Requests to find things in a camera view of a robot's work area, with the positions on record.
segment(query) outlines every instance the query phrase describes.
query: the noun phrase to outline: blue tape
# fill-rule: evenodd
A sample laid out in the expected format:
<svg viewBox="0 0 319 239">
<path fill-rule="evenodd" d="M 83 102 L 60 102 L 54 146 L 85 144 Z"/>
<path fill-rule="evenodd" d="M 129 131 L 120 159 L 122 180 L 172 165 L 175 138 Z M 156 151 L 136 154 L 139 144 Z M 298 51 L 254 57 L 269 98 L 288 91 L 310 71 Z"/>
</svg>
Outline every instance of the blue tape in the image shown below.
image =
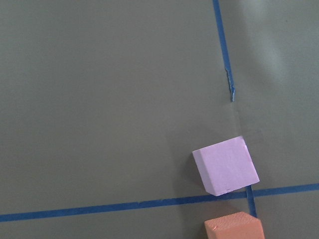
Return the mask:
<svg viewBox="0 0 319 239">
<path fill-rule="evenodd" d="M 214 6 L 214 11 L 215 11 L 215 17 L 216 17 L 221 52 L 222 52 L 223 59 L 224 59 L 224 67 L 226 70 L 229 91 L 231 94 L 230 100 L 231 100 L 231 102 L 233 102 L 235 100 L 235 84 L 234 84 L 233 74 L 231 72 L 231 67 L 230 67 L 230 60 L 229 60 L 229 55 L 228 55 L 228 50 L 227 50 L 227 43 L 226 43 L 224 26 L 223 26 L 223 21 L 222 21 L 222 17 L 221 17 L 220 7 L 219 7 L 219 1 L 213 0 L 213 6 Z"/>
<path fill-rule="evenodd" d="M 263 197 L 263 196 L 272 196 L 272 195 L 287 194 L 287 193 L 316 191 L 316 190 L 319 190 L 319 183 L 292 186 L 292 187 L 283 187 L 283 188 L 254 190 L 253 193 L 255 197 Z M 119 203 L 119 204 L 110 204 L 110 205 L 92 206 L 92 207 L 83 207 L 83 208 L 70 208 L 70 209 L 60 209 L 60 210 L 30 212 L 30 213 L 5 214 L 5 215 L 0 215 L 0 222 L 65 217 L 65 216 L 74 216 L 74 215 L 92 214 L 92 213 L 106 213 L 106 212 L 183 205 L 183 204 L 192 204 L 192 203 L 225 201 L 225 200 L 232 200 L 232 199 L 244 199 L 246 197 L 247 197 L 247 192 L 235 192 L 235 193 L 227 193 L 218 197 L 215 197 L 213 195 L 204 195 L 204 196 L 170 198 L 170 199 L 163 199 L 163 200 L 152 200 L 152 201 L 134 202 L 134 203 Z"/>
<path fill-rule="evenodd" d="M 254 194 L 253 194 L 251 185 L 246 187 L 246 194 L 247 194 L 247 201 L 248 201 L 250 215 L 257 217 Z"/>
</svg>

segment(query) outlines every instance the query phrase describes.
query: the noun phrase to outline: wooden block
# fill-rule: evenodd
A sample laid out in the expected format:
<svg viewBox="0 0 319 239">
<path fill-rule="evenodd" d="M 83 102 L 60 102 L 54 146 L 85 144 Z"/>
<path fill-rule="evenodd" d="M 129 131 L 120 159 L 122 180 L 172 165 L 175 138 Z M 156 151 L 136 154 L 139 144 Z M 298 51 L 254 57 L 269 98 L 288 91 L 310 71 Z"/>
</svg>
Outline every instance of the wooden block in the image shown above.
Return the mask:
<svg viewBox="0 0 319 239">
<path fill-rule="evenodd" d="M 259 182 L 242 136 L 193 152 L 205 190 L 219 196 Z"/>
<path fill-rule="evenodd" d="M 239 212 L 205 222 L 209 239 L 265 239 L 261 221 Z"/>
</svg>

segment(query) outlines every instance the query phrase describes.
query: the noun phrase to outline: vertical blue line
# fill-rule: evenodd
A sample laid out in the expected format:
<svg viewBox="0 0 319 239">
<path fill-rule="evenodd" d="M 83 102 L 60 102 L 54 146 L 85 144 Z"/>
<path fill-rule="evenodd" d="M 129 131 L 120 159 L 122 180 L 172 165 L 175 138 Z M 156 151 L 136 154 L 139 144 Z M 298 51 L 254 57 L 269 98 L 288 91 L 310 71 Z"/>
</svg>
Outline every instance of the vertical blue line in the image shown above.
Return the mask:
<svg viewBox="0 0 319 239">
<path fill-rule="evenodd" d="M 246 187 L 246 194 L 247 194 L 247 201 L 248 201 L 250 215 L 257 217 L 254 194 L 253 194 L 251 185 Z"/>
<path fill-rule="evenodd" d="M 223 55 L 223 59 L 224 59 L 224 67 L 225 67 L 225 70 L 227 73 L 229 91 L 231 94 L 230 100 L 231 100 L 231 102 L 233 102 L 235 100 L 235 85 L 234 85 L 233 75 L 231 73 L 230 60 L 229 60 L 229 56 L 228 56 L 228 50 L 227 50 L 225 33 L 224 33 L 223 21 L 221 18 L 219 1 L 213 0 L 213 6 L 214 6 L 214 11 L 215 11 L 220 47 L 221 47 L 221 51 L 222 51 L 222 55 Z"/>
</svg>

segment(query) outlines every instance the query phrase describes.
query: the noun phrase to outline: purple cube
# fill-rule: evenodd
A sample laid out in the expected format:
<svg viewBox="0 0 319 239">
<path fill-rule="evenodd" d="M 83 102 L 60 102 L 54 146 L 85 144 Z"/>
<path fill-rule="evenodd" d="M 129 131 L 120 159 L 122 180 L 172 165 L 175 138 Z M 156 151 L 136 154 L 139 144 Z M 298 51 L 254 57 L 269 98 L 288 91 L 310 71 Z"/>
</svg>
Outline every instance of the purple cube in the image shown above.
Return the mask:
<svg viewBox="0 0 319 239">
<path fill-rule="evenodd" d="M 243 136 L 198 149 L 193 155 L 205 190 L 212 195 L 259 182 Z"/>
</svg>

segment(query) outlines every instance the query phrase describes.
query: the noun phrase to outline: orange cube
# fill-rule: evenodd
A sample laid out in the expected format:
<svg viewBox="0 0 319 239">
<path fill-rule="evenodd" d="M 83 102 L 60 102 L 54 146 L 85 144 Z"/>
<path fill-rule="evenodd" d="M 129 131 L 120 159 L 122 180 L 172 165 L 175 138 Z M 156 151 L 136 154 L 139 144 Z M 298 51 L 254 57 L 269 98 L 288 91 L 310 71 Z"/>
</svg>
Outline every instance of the orange cube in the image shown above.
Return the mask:
<svg viewBox="0 0 319 239">
<path fill-rule="evenodd" d="M 239 212 L 205 222 L 209 239 L 265 239 L 261 221 Z"/>
</svg>

